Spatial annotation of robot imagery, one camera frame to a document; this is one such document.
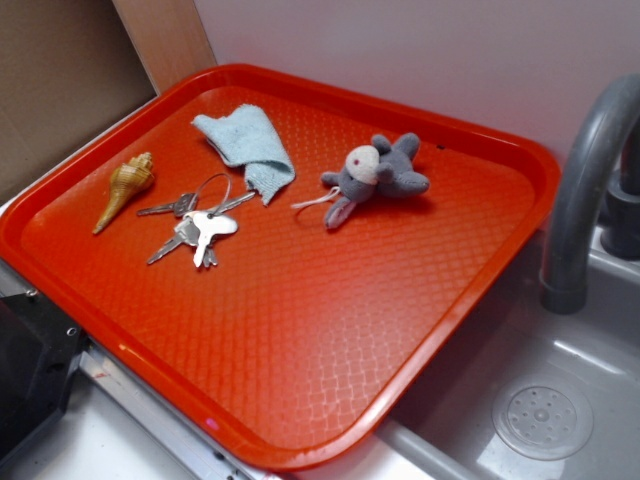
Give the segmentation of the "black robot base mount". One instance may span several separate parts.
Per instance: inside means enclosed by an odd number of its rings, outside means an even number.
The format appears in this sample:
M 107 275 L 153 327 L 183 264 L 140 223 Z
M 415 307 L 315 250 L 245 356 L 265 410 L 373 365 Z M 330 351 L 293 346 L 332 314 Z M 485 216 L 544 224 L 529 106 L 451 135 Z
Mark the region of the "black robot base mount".
M 86 334 L 32 289 L 1 299 L 1 468 L 66 413 Z

